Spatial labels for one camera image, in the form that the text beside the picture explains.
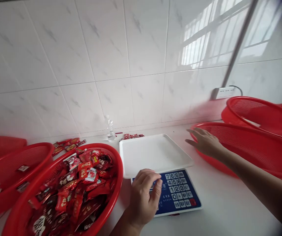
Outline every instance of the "electrical outlet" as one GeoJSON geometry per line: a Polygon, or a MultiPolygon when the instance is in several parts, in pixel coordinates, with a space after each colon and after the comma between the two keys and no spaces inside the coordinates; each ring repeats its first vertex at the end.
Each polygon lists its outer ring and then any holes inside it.
{"type": "Polygon", "coordinates": [[[213,99],[223,99],[233,97],[235,93],[235,87],[223,87],[216,88],[213,99]]]}

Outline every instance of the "digital scale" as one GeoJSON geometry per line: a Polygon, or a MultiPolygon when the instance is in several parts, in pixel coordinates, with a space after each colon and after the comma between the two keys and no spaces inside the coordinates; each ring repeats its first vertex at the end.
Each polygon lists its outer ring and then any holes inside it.
{"type": "Polygon", "coordinates": [[[152,169],[162,177],[162,193],[155,217],[202,209],[202,203],[185,168],[192,158],[168,135],[157,134],[119,142],[123,177],[131,179],[141,169],[152,169]]]}
{"type": "Polygon", "coordinates": [[[155,217],[202,209],[202,203],[185,169],[161,173],[162,193],[155,217]]]}

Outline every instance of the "white tiled wall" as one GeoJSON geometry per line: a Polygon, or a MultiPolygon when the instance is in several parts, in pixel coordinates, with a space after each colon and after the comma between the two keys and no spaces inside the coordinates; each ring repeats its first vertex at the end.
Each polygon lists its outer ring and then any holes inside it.
{"type": "MultiPolygon", "coordinates": [[[[282,102],[282,4],[261,2],[229,83],[282,102]]],[[[124,132],[219,119],[225,100],[210,101],[211,92],[249,3],[0,3],[0,135],[100,135],[104,115],[124,132]]]]}

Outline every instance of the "plastic water bottle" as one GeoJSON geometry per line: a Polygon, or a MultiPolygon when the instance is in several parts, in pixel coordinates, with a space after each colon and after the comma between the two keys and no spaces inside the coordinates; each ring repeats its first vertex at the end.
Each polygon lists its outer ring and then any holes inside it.
{"type": "Polygon", "coordinates": [[[109,142],[112,142],[115,140],[116,135],[114,131],[112,130],[112,120],[109,118],[109,115],[105,116],[105,124],[107,128],[107,139],[109,142]]]}

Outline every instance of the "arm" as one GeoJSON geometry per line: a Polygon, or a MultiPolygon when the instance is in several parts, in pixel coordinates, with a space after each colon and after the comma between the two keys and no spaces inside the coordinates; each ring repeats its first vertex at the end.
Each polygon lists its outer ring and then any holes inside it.
{"type": "Polygon", "coordinates": [[[130,205],[124,211],[111,236],[137,236],[142,228],[150,222],[158,208],[162,191],[161,175],[153,170],[141,170],[132,183],[130,205]],[[153,182],[156,184],[150,195],[153,182]]]}
{"type": "Polygon", "coordinates": [[[197,143],[186,142],[201,153],[213,157],[230,168],[262,202],[263,205],[282,223],[282,180],[246,161],[239,155],[223,147],[218,139],[208,131],[195,128],[187,130],[197,138],[197,143]]]}

